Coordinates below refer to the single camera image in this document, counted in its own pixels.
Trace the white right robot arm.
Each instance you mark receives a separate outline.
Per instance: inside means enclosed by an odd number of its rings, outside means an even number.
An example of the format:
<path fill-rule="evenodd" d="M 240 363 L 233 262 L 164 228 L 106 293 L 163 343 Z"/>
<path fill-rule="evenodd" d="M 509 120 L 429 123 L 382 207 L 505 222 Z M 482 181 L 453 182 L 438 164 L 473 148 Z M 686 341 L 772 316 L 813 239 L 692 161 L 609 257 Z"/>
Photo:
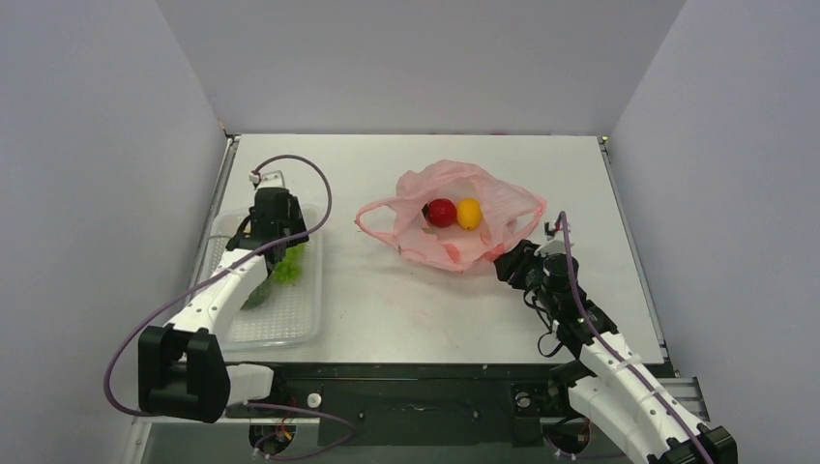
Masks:
<path fill-rule="evenodd" d="M 523 240 L 492 256 L 499 280 L 525 293 L 574 359 L 552 369 L 547 404 L 598 426 L 633 463 L 736 463 L 723 426 L 690 412 L 643 364 L 614 321 L 577 282 L 571 255 Z"/>

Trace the green fake vegetable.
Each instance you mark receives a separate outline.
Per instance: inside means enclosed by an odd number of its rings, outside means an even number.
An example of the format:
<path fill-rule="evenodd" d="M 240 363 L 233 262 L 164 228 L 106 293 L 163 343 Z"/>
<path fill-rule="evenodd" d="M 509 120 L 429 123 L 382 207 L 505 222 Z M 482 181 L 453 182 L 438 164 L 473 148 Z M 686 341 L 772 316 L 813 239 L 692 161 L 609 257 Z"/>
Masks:
<path fill-rule="evenodd" d="M 274 281 L 278 283 L 296 282 L 303 272 L 302 261 L 305 251 L 305 244 L 289 247 L 284 257 L 274 267 Z"/>

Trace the pink printed plastic bag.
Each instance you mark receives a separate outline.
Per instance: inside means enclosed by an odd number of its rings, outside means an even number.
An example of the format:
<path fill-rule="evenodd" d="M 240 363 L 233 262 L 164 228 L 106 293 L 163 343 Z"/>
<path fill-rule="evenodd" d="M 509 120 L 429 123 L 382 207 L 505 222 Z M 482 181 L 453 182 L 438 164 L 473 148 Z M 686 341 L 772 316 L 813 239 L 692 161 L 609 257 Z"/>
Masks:
<path fill-rule="evenodd" d="M 440 160 L 403 174 L 394 196 L 364 205 L 355 223 L 407 261 L 462 274 L 528 238 L 545 210 L 544 198 L 476 164 Z"/>

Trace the grey green fake avocado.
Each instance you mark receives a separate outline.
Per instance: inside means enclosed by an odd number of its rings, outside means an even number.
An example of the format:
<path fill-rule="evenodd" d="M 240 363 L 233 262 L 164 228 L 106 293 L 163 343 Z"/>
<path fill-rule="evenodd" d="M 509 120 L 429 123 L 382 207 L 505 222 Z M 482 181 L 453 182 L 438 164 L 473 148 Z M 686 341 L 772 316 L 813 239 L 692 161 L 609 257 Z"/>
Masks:
<path fill-rule="evenodd" d="M 249 294 L 241 310 L 254 310 L 265 304 L 269 298 L 271 289 L 272 284 L 270 282 L 262 282 Z"/>

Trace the red fake fruit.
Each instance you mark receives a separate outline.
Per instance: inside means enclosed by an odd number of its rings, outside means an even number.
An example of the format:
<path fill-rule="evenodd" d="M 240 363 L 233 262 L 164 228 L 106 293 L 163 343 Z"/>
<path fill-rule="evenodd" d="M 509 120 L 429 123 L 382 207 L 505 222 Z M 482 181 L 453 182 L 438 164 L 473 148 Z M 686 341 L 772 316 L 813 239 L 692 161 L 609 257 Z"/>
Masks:
<path fill-rule="evenodd" d="M 456 205 L 447 198 L 435 198 L 423 207 L 427 222 L 436 228 L 448 228 L 456 224 Z"/>

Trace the orange fake fruit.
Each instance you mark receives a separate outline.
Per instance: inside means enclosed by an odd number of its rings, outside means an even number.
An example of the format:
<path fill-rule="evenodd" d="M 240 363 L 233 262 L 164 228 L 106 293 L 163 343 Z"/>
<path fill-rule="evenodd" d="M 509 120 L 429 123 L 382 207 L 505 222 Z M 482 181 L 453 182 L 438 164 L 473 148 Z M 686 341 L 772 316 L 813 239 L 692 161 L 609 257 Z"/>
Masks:
<path fill-rule="evenodd" d="M 464 230 L 474 230 L 483 220 L 479 201 L 475 198 L 463 198 L 456 204 L 456 222 Z"/>

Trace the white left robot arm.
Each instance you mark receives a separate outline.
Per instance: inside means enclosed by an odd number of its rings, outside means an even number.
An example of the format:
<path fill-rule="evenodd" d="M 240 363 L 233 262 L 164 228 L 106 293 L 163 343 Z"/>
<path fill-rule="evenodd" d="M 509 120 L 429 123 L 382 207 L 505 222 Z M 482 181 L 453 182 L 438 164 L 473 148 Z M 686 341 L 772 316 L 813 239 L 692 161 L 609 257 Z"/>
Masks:
<path fill-rule="evenodd" d="M 220 338 L 287 249 L 307 241 L 298 198 L 287 188 L 260 188 L 208 282 L 164 326 L 150 326 L 140 334 L 141 412 L 213 423 L 227 407 L 247 401 L 266 416 L 285 409 L 289 391 L 274 380 L 274 370 L 227 364 Z"/>

